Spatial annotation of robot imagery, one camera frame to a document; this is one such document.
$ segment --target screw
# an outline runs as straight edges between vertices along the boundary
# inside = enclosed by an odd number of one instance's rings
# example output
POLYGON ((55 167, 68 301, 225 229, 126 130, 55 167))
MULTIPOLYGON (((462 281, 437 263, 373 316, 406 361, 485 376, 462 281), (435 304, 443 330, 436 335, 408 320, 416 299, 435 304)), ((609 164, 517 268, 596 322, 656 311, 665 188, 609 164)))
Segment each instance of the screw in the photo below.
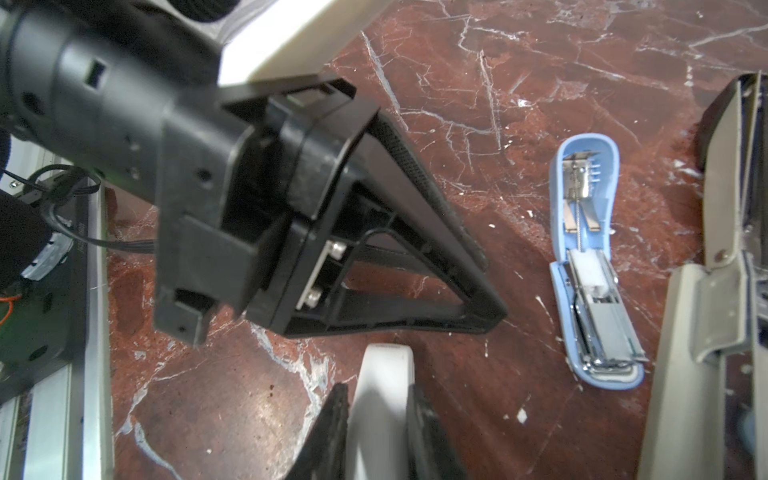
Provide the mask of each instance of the screw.
POLYGON ((331 245, 331 251, 328 252, 328 254, 334 260, 341 260, 341 257, 344 256, 344 252, 346 252, 346 244, 345 243, 333 242, 333 244, 331 245))
POLYGON ((310 291, 306 295, 306 299, 304 300, 304 303, 309 308, 315 308, 318 303, 320 303, 320 297, 323 296, 323 290, 313 286, 310 288, 310 291))

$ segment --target metal bolt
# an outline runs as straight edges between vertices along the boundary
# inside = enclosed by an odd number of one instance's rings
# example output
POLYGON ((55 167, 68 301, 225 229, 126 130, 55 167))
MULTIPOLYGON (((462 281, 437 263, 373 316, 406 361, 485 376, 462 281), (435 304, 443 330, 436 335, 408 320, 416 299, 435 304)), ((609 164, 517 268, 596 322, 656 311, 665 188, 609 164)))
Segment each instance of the metal bolt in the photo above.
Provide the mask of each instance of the metal bolt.
POLYGON ((328 254, 334 260, 341 260, 341 258, 344 257, 344 252, 346 252, 346 243, 333 242, 331 251, 329 251, 328 254))
POLYGON ((310 288, 310 291, 306 294, 306 299, 304 300, 304 304, 307 305, 309 308, 315 308, 318 303, 320 303, 320 297, 323 296, 323 290, 313 286, 310 288))

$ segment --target red marble surface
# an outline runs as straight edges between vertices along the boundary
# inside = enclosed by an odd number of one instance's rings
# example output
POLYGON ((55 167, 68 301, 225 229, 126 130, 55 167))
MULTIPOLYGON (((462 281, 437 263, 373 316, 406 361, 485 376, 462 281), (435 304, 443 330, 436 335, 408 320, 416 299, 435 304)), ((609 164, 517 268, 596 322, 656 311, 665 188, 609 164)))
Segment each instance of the red marble surface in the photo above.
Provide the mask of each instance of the red marble surface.
MULTIPOLYGON (((280 478, 330 386, 354 390, 366 345, 382 341, 413 348, 417 382, 474 478, 634 477, 654 362, 629 392, 583 385, 566 366, 548 164, 571 135, 616 140, 614 266, 654 359, 669 274, 702 252, 696 123, 732 77, 766 64, 759 0, 395 3, 329 68, 415 143, 485 248, 509 318, 487 336, 286 340, 224 310, 192 349, 152 330, 152 260, 112 253, 117 478, 280 478)), ((153 234, 154 209, 119 193, 112 204, 119 237, 153 234)), ((391 290, 439 288, 416 277, 391 290)), ((748 476, 743 460, 729 455, 727 476, 748 476)))

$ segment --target stapler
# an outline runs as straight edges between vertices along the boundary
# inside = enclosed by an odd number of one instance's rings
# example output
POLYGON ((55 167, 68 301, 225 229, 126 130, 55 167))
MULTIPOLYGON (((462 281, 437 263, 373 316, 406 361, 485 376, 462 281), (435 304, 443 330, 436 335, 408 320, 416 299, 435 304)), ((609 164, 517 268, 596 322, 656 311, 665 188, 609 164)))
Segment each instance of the stapler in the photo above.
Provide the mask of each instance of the stapler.
POLYGON ((647 361, 611 265, 611 211, 619 152, 605 135, 568 138, 549 174, 550 264, 568 365, 590 385, 634 388, 647 361))

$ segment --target open stapler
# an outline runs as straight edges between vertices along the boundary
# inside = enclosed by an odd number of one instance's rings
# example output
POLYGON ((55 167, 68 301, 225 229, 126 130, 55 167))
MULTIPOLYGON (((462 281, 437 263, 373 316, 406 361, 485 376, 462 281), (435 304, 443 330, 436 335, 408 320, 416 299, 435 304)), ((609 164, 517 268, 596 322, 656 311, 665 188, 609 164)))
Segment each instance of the open stapler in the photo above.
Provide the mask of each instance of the open stapler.
POLYGON ((646 361, 611 266, 611 211, 619 174, 616 144, 600 134, 567 139, 550 169, 550 264, 568 363, 603 389, 631 389, 646 361))

